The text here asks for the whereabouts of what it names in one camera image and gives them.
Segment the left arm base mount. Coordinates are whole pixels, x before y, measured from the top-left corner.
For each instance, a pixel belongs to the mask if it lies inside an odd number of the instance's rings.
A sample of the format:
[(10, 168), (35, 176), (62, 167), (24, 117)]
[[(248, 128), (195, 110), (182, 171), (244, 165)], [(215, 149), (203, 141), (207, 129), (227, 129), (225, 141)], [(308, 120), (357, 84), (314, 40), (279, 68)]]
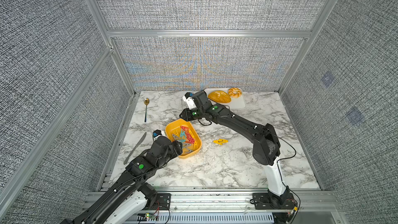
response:
[(143, 210), (169, 210), (171, 205), (171, 194), (169, 193), (158, 193), (154, 187), (150, 184), (145, 183), (141, 188), (138, 189), (141, 192), (147, 203)]

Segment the yellow clothespin centre upper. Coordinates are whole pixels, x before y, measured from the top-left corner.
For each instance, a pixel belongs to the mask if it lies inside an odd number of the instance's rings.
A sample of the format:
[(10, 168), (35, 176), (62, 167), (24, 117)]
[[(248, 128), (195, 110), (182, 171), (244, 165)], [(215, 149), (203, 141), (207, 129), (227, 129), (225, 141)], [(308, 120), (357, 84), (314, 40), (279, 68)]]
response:
[(228, 143), (228, 140), (219, 139), (219, 140), (217, 140), (217, 142), (218, 142), (219, 144), (223, 145), (223, 144), (225, 144), (225, 143)]

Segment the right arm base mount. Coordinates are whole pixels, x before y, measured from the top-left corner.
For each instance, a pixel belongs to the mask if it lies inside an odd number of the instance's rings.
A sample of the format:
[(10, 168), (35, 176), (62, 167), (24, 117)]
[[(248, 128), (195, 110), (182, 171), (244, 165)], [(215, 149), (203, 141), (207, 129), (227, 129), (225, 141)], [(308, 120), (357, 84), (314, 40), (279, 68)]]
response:
[(256, 210), (293, 210), (298, 207), (298, 202), (288, 188), (281, 196), (275, 195), (269, 190), (267, 192), (253, 193), (249, 202), (255, 206)]

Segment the white rectangular tray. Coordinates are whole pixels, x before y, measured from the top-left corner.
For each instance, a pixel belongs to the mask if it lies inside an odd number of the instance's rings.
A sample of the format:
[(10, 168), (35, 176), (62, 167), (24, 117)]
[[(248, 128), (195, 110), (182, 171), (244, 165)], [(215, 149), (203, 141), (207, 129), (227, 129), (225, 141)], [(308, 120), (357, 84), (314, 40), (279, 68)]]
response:
[[(225, 93), (228, 93), (229, 88), (207, 88), (204, 89), (204, 91), (206, 92), (207, 95), (209, 95), (210, 93), (212, 93), (213, 91), (224, 91)], [(244, 95), (242, 94), (240, 97), (238, 98), (231, 98), (231, 102), (229, 103), (223, 103), (223, 105), (229, 106), (230, 110), (242, 110), (246, 107), (246, 102), (245, 102), (245, 98)]]

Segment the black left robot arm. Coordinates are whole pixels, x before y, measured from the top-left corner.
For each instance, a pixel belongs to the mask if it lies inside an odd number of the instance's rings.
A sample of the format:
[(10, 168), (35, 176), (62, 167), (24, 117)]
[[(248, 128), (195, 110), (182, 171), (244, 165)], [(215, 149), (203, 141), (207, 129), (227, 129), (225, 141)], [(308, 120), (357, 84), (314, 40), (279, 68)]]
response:
[(182, 152), (182, 143), (169, 140), (160, 130), (154, 131), (151, 147), (134, 158), (119, 179), (92, 206), (74, 219), (65, 219), (61, 223), (104, 224), (122, 202), (136, 191), (148, 192), (150, 198), (154, 198), (155, 190), (147, 180)]

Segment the red clothespin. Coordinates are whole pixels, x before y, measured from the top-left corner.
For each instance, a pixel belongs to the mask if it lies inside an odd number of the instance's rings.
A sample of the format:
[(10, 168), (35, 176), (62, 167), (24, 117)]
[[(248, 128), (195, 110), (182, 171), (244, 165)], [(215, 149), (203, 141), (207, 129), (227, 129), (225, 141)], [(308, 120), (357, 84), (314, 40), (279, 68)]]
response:
[(190, 132), (186, 132), (186, 143), (191, 143), (194, 144), (195, 143), (195, 139), (192, 137)]
[(186, 133), (189, 132), (189, 130), (190, 130), (189, 127), (187, 127), (185, 125), (181, 125), (180, 128), (181, 128), (182, 131), (184, 131)]

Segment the yellow plastic storage box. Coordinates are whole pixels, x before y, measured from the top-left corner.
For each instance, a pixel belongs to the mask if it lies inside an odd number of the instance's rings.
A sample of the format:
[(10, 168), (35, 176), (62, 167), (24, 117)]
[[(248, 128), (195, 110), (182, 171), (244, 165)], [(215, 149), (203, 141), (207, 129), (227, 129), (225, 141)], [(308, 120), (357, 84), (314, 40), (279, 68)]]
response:
[[(189, 132), (195, 139), (194, 144), (186, 143), (186, 135), (185, 132), (181, 130), (181, 125), (189, 127)], [(202, 141), (190, 122), (184, 121), (182, 119), (173, 121), (166, 126), (165, 133), (171, 141), (178, 141), (182, 143), (182, 154), (179, 156), (180, 159), (191, 157), (197, 154), (202, 148)]]

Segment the silver butter knife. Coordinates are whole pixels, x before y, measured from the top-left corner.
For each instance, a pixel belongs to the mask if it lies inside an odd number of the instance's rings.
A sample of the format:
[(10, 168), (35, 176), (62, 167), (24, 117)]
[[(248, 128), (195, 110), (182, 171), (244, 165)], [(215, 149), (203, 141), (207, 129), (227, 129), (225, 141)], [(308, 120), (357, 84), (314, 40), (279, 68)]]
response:
[(134, 146), (134, 148), (129, 152), (128, 156), (125, 158), (123, 164), (127, 165), (130, 157), (132, 156), (132, 154), (134, 153), (134, 151), (141, 145), (141, 143), (145, 140), (147, 136), (147, 132), (145, 132), (142, 137), (140, 138), (140, 140), (137, 142), (137, 144)]

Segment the iridescent gold blue spoon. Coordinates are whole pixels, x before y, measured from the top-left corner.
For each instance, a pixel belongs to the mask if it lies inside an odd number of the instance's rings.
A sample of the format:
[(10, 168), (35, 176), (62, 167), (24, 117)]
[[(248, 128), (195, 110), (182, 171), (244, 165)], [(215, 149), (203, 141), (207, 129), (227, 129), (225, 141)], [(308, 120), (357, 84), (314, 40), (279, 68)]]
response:
[(148, 112), (148, 105), (150, 103), (150, 99), (149, 98), (145, 98), (144, 99), (144, 105), (145, 105), (145, 118), (144, 118), (144, 122), (147, 122), (147, 112)]

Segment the oval golden bread loaf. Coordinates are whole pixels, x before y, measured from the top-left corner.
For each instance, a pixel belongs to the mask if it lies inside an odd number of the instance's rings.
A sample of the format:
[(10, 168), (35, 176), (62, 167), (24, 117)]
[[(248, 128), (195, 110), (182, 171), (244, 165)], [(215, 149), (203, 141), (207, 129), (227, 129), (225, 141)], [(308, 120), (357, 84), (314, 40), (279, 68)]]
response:
[(230, 95), (221, 90), (216, 90), (216, 91), (211, 92), (208, 95), (208, 98), (217, 103), (230, 103), (231, 102)]

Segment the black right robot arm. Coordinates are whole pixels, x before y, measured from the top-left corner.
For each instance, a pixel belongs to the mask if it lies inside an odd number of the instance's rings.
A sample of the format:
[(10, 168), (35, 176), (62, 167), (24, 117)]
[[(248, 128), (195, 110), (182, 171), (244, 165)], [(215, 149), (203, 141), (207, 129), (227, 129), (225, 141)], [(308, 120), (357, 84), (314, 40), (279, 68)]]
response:
[(179, 117), (184, 121), (206, 119), (215, 124), (230, 128), (253, 144), (252, 156), (265, 166), (268, 191), (281, 198), (289, 192), (280, 168), (280, 142), (271, 124), (261, 125), (249, 121), (232, 112), (227, 106), (213, 104), (205, 91), (187, 92), (183, 96), (187, 104)]

